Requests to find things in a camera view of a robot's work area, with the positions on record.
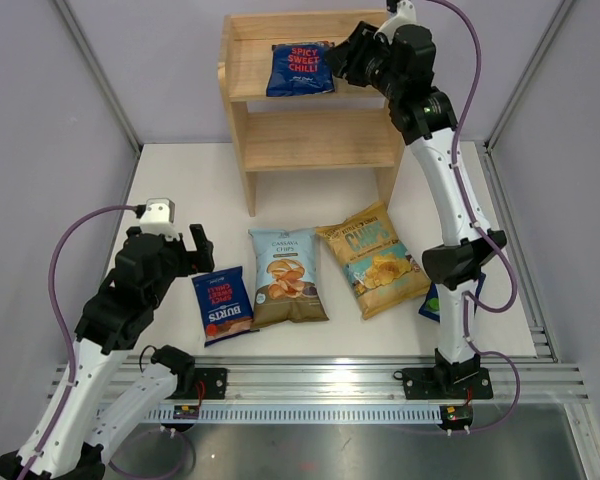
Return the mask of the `blue Burts chilli bag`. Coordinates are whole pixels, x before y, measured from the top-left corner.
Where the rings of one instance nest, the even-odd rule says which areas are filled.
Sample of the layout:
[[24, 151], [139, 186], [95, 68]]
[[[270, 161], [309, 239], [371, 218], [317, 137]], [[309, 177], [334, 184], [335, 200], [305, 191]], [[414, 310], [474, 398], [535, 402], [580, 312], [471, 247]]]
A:
[[271, 46], [272, 65], [266, 87], [271, 98], [334, 93], [332, 72], [325, 61], [333, 42], [283, 43]]
[[205, 347], [251, 331], [253, 309], [241, 266], [194, 277], [192, 284], [200, 310]]

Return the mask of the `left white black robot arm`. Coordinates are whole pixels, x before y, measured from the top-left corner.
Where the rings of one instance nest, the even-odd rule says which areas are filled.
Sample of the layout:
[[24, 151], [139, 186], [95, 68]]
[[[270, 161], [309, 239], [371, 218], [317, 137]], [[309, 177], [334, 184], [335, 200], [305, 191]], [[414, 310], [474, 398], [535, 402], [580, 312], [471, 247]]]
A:
[[100, 479], [124, 440], [159, 402], [203, 392], [195, 360], [172, 346], [158, 349], [140, 378], [96, 414], [107, 386], [151, 324], [173, 281], [214, 267], [213, 244], [200, 224], [181, 238], [127, 232], [115, 266], [84, 306], [76, 326], [74, 363], [29, 440], [0, 456], [4, 479]]

